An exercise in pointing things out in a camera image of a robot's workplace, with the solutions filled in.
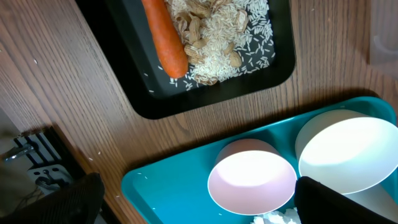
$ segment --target pink bowl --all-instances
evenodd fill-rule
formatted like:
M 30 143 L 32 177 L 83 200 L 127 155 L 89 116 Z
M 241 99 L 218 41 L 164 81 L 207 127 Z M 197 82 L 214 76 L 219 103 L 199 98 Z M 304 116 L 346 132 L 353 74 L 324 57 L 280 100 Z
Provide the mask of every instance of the pink bowl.
M 296 180 L 293 167 L 270 144 L 242 139 L 218 154 L 207 187 L 221 208 L 240 215 L 258 215 L 288 202 Z

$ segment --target uncooked rice grain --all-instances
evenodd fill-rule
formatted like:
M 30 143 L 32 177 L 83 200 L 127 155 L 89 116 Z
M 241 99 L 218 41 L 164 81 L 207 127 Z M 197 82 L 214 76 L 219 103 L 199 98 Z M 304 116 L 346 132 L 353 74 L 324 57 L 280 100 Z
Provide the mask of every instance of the uncooked rice grain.
M 169 2 L 171 5 L 171 17 L 173 20 L 175 20 L 175 16 L 179 12 L 187 12 L 188 7 L 186 0 L 165 1 Z M 250 14 L 248 16 L 250 23 L 242 33 L 238 33 L 237 27 L 234 25 L 239 10 L 246 10 L 248 14 Z M 230 42 L 233 42 L 242 62 L 244 62 L 244 57 L 242 57 L 240 51 L 251 52 L 251 41 L 261 41 L 253 37 L 253 33 L 261 34 L 261 38 L 266 39 L 266 41 L 272 36 L 271 24 L 269 20 L 266 19 L 268 10 L 269 6 L 267 0 L 231 0 L 229 4 L 222 5 L 210 17 L 202 19 L 205 27 L 200 28 L 200 34 L 202 38 L 207 37 L 209 41 L 204 47 L 197 51 L 200 55 L 205 56 L 205 61 L 195 66 L 190 65 L 190 75 L 187 75 L 187 77 L 192 79 L 195 75 L 200 74 L 206 76 L 207 79 L 216 77 L 219 82 L 222 82 L 231 77 L 246 73 L 246 67 L 240 69 L 241 71 L 245 71 L 242 73 L 239 72 L 239 69 L 230 65 L 231 61 L 229 55 L 225 55 L 223 49 L 225 49 Z

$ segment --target wood grain surface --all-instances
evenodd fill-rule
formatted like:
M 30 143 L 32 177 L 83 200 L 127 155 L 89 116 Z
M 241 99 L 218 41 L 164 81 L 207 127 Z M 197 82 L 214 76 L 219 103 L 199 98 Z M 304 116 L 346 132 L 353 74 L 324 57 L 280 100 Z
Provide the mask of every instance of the wood grain surface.
M 398 111 L 398 82 L 367 63 L 370 0 L 291 8 L 297 68 L 285 83 L 153 121 L 134 112 L 74 1 L 0 0 L 0 106 L 20 131 L 56 125 L 120 221 L 144 223 L 120 190 L 135 167 L 354 96 Z

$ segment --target plastic bowl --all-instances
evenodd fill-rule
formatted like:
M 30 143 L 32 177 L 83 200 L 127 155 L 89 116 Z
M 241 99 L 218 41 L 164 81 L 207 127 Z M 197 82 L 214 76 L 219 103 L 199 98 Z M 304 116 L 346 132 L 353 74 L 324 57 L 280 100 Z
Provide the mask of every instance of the plastic bowl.
M 258 215 L 288 202 L 296 180 L 293 167 L 270 144 L 242 139 L 218 154 L 208 191 L 214 202 L 229 212 Z
M 295 150 L 301 176 L 352 194 L 380 183 L 397 169 L 398 129 L 355 111 L 328 111 L 304 125 Z

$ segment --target white bowl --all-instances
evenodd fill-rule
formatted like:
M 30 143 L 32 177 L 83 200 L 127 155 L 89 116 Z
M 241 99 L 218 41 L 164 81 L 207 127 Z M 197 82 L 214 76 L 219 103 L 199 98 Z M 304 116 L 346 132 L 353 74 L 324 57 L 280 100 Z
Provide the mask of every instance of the white bowl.
M 298 170 L 341 194 L 368 189 L 398 166 L 398 128 L 355 111 L 311 119 L 295 145 Z
M 292 165 L 270 144 L 242 139 L 218 154 L 207 186 L 221 208 L 240 215 L 259 215 L 288 202 L 296 180 Z

